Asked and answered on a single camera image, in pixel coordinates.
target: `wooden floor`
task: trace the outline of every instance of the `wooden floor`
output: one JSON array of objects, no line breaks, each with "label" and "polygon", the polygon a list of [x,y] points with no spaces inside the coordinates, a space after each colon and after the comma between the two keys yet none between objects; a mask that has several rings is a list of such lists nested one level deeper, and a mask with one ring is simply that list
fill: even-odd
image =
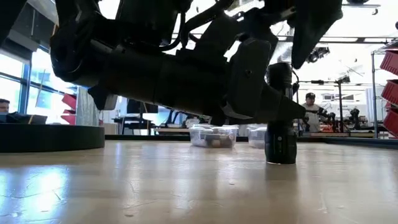
[{"label": "wooden floor", "polygon": [[398,223],[398,151],[298,148],[292,166],[246,144],[0,154],[0,223]]}]

